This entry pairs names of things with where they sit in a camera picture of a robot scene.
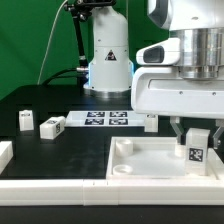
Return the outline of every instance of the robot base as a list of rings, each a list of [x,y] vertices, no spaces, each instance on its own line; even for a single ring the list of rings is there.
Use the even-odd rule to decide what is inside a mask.
[[[131,89],[124,90],[124,91],[114,91],[114,92],[108,92],[108,91],[98,91],[91,89],[88,85],[84,85],[84,94],[109,99],[109,98],[124,98],[129,97],[131,95]]]

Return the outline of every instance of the black tabletop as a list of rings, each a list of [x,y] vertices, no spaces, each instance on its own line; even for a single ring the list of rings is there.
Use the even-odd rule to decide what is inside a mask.
[[[19,131],[19,111],[32,110],[34,131]],[[143,127],[73,127],[55,140],[41,140],[39,125],[75,111],[131,110],[130,98],[104,100],[75,86],[24,86],[0,101],[0,141],[13,142],[14,158],[0,179],[103,179],[112,136],[175,136],[161,117],[157,134]],[[189,127],[215,131],[213,120],[185,119]],[[213,223],[223,206],[0,207],[1,223]]]

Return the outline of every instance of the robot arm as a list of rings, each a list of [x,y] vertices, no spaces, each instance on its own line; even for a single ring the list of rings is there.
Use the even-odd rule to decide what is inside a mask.
[[[148,16],[160,28],[169,29],[171,4],[169,0],[148,0]]]
[[[128,23],[113,9],[115,0],[77,0],[68,4],[76,28],[80,68],[88,73],[84,93],[103,98],[119,98],[130,95],[132,62],[129,60]],[[90,63],[84,54],[79,22],[92,15],[94,34],[94,58]]]
[[[133,107],[136,112],[224,119],[224,1],[164,2],[149,0],[148,11],[159,21],[162,12],[168,18],[170,8],[170,38],[137,53],[143,67],[134,76]],[[146,89],[142,80],[148,82]]]

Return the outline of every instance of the green backdrop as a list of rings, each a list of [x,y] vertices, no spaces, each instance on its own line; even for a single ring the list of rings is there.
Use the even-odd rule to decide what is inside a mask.
[[[48,38],[58,8],[64,0],[0,1],[0,99],[16,88],[37,84]],[[128,18],[130,59],[140,48],[162,41],[168,32],[157,28],[147,17],[146,0],[117,0],[114,7]],[[93,56],[92,23],[81,25],[86,55]],[[42,81],[57,71],[78,64],[76,37],[71,15],[61,11]],[[52,84],[75,84],[61,80]]]

